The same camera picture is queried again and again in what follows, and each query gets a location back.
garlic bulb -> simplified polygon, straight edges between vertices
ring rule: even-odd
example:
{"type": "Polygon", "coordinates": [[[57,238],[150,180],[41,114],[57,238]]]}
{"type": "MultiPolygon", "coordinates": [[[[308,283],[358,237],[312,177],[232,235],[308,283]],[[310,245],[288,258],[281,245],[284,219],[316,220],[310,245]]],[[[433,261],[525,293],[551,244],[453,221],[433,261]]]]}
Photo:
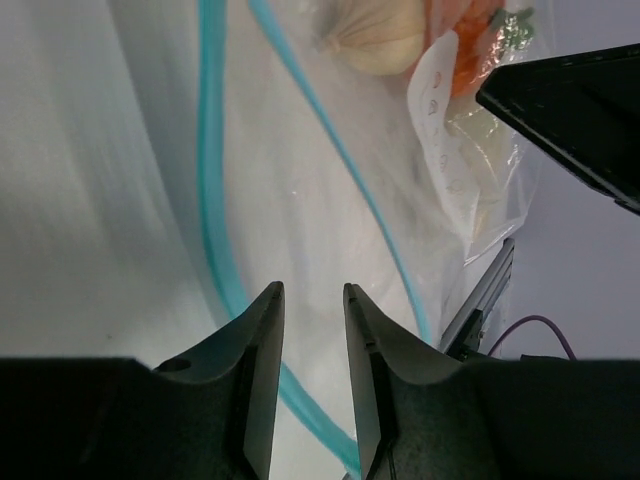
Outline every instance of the garlic bulb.
{"type": "Polygon", "coordinates": [[[426,30],[424,0],[339,0],[326,45],[371,75],[404,72],[420,58],[426,30]]]}

black object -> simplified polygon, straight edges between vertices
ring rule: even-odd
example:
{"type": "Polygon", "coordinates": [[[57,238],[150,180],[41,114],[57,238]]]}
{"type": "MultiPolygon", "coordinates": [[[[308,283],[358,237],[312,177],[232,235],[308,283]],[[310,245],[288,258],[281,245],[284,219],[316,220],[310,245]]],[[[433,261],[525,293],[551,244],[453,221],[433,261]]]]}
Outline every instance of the black object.
{"type": "Polygon", "coordinates": [[[508,238],[442,334],[438,350],[464,361],[480,347],[480,332],[511,280],[515,242],[508,238]]]}
{"type": "Polygon", "coordinates": [[[640,478],[640,362],[460,363],[344,295],[362,478],[640,478]]]}
{"type": "Polygon", "coordinates": [[[640,214],[640,44],[495,69],[476,100],[640,214]]]}
{"type": "Polygon", "coordinates": [[[283,327],[273,283],[156,371],[124,358],[0,361],[2,478],[266,480],[283,327]]]}

printed icon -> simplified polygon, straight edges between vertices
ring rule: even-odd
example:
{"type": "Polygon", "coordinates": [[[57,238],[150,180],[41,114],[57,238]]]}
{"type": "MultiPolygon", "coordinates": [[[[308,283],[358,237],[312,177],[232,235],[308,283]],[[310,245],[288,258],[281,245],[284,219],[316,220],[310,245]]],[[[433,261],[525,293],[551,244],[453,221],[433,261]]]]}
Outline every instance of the printed icon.
{"type": "Polygon", "coordinates": [[[436,113],[438,113],[438,102],[431,100],[431,102],[429,102],[429,115],[434,115],[436,113]]]}
{"type": "Polygon", "coordinates": [[[462,183],[462,180],[456,179],[449,184],[447,191],[452,195],[460,195],[463,187],[464,184],[462,183]]]}

cable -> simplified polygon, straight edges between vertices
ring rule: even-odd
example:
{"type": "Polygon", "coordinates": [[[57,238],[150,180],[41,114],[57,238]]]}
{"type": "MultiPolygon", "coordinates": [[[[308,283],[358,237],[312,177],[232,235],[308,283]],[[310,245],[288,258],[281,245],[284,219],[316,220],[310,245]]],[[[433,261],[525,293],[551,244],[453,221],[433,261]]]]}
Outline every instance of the cable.
{"type": "Polygon", "coordinates": [[[547,317],[543,317],[542,315],[529,315],[528,317],[521,318],[516,323],[511,325],[509,328],[507,328],[504,331],[502,335],[500,335],[500,338],[498,338],[498,341],[493,345],[493,347],[491,347],[491,350],[489,350],[489,353],[487,355],[491,357],[495,353],[495,351],[498,349],[498,347],[502,344],[502,342],[504,342],[505,339],[514,332],[514,330],[521,327],[525,323],[529,323],[533,321],[542,322],[551,330],[553,330],[553,333],[556,335],[556,337],[558,337],[558,340],[560,341],[562,348],[567,354],[567,357],[569,357],[569,360],[577,360],[576,354],[573,353],[573,350],[571,349],[571,345],[569,345],[569,342],[567,341],[567,338],[564,336],[562,331],[558,328],[558,326],[555,323],[553,323],[547,317]]]}

white surface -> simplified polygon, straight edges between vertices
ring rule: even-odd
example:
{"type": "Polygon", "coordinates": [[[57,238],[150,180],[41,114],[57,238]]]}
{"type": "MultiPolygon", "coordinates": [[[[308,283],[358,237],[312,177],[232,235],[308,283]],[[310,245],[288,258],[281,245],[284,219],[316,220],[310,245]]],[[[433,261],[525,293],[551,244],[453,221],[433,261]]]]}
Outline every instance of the white surface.
{"type": "MultiPolygon", "coordinates": [[[[640,42],[640,2],[562,0],[554,6],[558,54],[640,42]]],[[[511,321],[548,316],[579,358],[640,357],[640,217],[544,158],[529,218],[515,238],[511,321]]],[[[545,326],[528,324],[503,347],[507,357],[523,353],[562,350],[545,326]]]]}

